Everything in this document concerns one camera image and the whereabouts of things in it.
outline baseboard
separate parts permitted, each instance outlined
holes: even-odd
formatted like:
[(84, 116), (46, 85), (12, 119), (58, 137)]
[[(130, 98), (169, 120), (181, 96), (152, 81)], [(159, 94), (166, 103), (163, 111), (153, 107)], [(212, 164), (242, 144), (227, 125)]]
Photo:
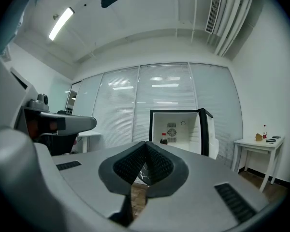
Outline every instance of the baseboard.
[[(244, 169), (245, 169), (245, 167), (239, 169), (238, 173), (243, 172)], [(261, 173), (259, 171), (256, 171), (254, 169), (248, 168), (247, 171), (250, 172), (250, 173), (252, 173), (252, 174), (254, 174), (254, 175), (256, 175), (256, 176), (259, 176), (261, 178), (264, 178), (265, 177), (265, 174), (263, 174), (263, 173)], [(277, 179), (276, 178), (275, 181), (274, 181), (274, 183), (279, 184), (279, 185), (281, 185), (283, 187), (286, 187), (286, 188), (290, 188), (290, 182), (285, 181), (285, 180), (280, 180), (280, 179)]]

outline fluorescent ceiling light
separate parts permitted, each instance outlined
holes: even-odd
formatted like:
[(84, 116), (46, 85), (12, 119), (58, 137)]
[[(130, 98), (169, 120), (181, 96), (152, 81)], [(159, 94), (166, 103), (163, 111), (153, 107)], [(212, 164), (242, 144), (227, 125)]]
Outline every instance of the fluorescent ceiling light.
[(151, 81), (179, 81), (180, 77), (150, 77)]
[(152, 87), (178, 87), (178, 84), (156, 84), (152, 85)]
[(123, 80), (123, 81), (118, 81), (118, 82), (113, 82), (113, 83), (108, 83), (109, 86), (117, 86), (117, 85), (122, 85), (122, 84), (129, 84), (130, 82), (128, 80)]
[(74, 10), (71, 8), (67, 8), (66, 11), (62, 14), (59, 18), (57, 23), (55, 24), (53, 30), (51, 31), (50, 35), (48, 36), (52, 41), (55, 39), (56, 35), (63, 27), (63, 25), (69, 20), (69, 18), (74, 14)]
[(113, 90), (119, 90), (119, 89), (129, 89), (133, 88), (133, 86), (126, 86), (126, 87), (114, 87)]
[(155, 101), (155, 103), (157, 104), (178, 104), (178, 102), (176, 101)]

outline table leg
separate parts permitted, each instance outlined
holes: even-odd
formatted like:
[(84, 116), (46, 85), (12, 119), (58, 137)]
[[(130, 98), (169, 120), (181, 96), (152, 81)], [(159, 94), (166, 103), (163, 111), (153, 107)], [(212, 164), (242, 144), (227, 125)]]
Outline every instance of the table leg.
[(248, 165), (249, 165), (249, 161), (250, 161), (250, 155), (251, 155), (251, 151), (247, 150), (247, 157), (246, 157), (246, 162), (245, 162), (245, 171), (247, 171), (248, 169)]
[(87, 152), (88, 137), (83, 137), (83, 153)]
[(236, 161), (237, 161), (237, 155), (238, 155), (238, 145), (235, 144), (234, 146), (234, 155), (233, 155), (233, 162), (232, 162), (232, 171), (235, 171)]
[(271, 184), (273, 184), (275, 179), (276, 179), (277, 172), (278, 172), (279, 165), (280, 165), (281, 154), (282, 154), (282, 145), (280, 146), (278, 156), (275, 159), (276, 163), (275, 163), (275, 169), (274, 169), (274, 172), (273, 172), (273, 177), (272, 177), (272, 180), (271, 180)]
[(272, 150), (271, 151), (270, 162), (269, 162), (269, 165), (267, 166), (266, 174), (265, 174), (264, 180), (262, 182), (262, 185), (260, 187), (260, 192), (263, 192), (263, 190), (264, 190), (264, 188), (266, 186), (266, 182), (269, 179), (270, 173), (273, 170), (273, 163), (274, 163), (274, 158), (275, 158), (275, 152), (276, 152), (275, 150)]

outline white ceiling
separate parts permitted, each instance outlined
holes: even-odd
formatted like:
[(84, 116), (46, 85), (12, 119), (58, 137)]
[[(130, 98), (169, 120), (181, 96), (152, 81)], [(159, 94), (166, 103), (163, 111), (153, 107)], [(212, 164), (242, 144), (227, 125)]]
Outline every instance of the white ceiling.
[[(209, 6), (210, 0), (197, 0), (197, 30), (204, 30)], [(48, 35), (56, 23), (53, 15), (61, 15), (67, 7), (75, 14), (50, 42)], [(102, 8), (98, 0), (38, 0), (27, 12), (23, 34), (36, 32), (45, 39), (43, 44), (57, 46), (79, 63), (120, 39), (132, 40), (133, 35), (137, 40), (175, 34), (175, 29), (192, 32), (194, 0), (119, 0), (108, 8)]]

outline cooling fan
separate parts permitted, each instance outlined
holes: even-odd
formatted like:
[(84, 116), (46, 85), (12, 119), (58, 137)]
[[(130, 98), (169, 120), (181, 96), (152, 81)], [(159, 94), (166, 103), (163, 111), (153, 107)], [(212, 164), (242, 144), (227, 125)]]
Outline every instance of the cooling fan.
[(176, 130), (175, 130), (174, 128), (170, 128), (170, 129), (168, 130), (168, 135), (169, 135), (170, 137), (175, 137), (175, 135), (176, 135)]

